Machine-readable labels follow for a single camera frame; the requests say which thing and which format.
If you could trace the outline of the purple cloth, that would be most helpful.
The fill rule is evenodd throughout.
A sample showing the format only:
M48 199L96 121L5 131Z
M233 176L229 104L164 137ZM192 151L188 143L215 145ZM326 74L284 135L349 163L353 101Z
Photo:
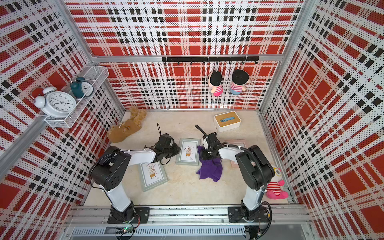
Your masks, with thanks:
M203 146L198 146L199 161L202 164L200 169L196 172L200 176L200 180L212 179L218 182L223 173L222 159L214 158L209 160L203 159Z

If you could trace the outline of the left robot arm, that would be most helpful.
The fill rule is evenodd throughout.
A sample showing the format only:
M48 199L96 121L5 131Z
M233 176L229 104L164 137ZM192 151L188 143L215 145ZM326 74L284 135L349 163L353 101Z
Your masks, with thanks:
M139 220L148 214L149 208L135 210L133 201L123 187L123 177L129 166L152 164L178 155L181 148L169 134L162 134L154 146L139 150L121 150L116 146L107 148L105 153L91 167L89 179L102 190L111 202L108 224L125 224Z

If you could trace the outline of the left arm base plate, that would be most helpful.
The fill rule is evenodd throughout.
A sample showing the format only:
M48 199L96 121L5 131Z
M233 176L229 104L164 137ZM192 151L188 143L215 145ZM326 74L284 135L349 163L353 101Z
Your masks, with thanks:
M124 212L119 212L115 208L111 207L110 215L108 218L108 224L146 224L150 215L150 208L133 208L128 207Z

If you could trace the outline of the pink picture frame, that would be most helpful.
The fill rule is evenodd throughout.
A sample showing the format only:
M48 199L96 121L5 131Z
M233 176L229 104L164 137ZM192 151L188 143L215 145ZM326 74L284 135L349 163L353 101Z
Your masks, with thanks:
M239 140L226 140L226 143L228 144L232 144L232 145L236 145L236 146L240 146L242 148L246 148L247 145L246 145L246 140L244 139L239 139ZM236 168L238 169L239 168L239 165L237 162L233 162L231 161L231 166L232 168Z

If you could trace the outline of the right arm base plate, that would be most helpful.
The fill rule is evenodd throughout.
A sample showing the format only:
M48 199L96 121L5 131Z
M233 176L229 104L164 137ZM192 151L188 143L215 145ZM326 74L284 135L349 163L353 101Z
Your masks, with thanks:
M230 223L267 223L270 220L268 209L261 206L252 211L246 207L228 207L228 218Z

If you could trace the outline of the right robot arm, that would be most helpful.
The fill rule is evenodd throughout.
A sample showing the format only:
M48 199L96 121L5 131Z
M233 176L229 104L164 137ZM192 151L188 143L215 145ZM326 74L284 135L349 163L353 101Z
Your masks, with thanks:
M198 171L201 177L218 180L223 172L222 160L230 160L238 164L244 182L247 185L246 194L238 209L238 217L232 214L231 222L244 220L269 221L272 219L272 211L267 210L263 202L263 196L267 192L268 184L275 176L275 170L267 160L261 149L253 145L249 148L221 143L217 133L203 133L203 145L198 147L199 158L202 163Z

